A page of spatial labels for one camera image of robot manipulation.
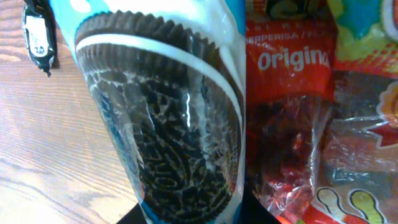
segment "oreo cookie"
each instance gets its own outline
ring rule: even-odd
[[[225,212],[238,180],[244,98],[215,43],[161,17],[110,12],[85,20],[75,45],[147,215],[206,223]]]

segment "snack bag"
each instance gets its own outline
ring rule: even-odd
[[[300,214],[315,193],[334,51],[327,22],[246,24],[246,183],[275,216]]]
[[[319,188],[299,223],[398,223],[398,81],[339,74]]]
[[[339,35],[335,69],[398,77],[398,1],[328,0]]]

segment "orange packaging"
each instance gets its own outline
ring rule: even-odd
[[[314,21],[246,24],[247,184],[273,215],[299,217],[317,187],[318,145],[333,100],[335,28]]]

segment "wood grain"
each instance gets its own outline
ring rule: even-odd
[[[136,198],[58,30],[60,69],[29,60],[22,0],[0,0],[0,223],[116,223]]]

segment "oreo cookie package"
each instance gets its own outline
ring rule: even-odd
[[[50,0],[148,223],[236,223],[244,0]]]

